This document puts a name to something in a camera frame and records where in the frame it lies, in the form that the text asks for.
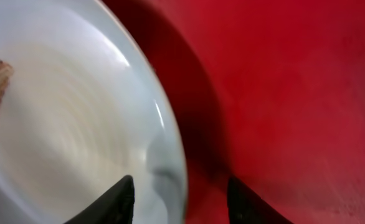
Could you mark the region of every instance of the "red surface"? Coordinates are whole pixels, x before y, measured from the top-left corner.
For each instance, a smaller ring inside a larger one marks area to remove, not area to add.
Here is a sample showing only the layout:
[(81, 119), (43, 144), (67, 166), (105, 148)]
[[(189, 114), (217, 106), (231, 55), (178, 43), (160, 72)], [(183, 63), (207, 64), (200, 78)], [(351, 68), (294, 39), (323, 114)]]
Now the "red surface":
[(142, 1), (107, 4), (178, 119), (188, 224), (228, 223), (230, 172), (294, 223), (365, 223), (365, 0)]

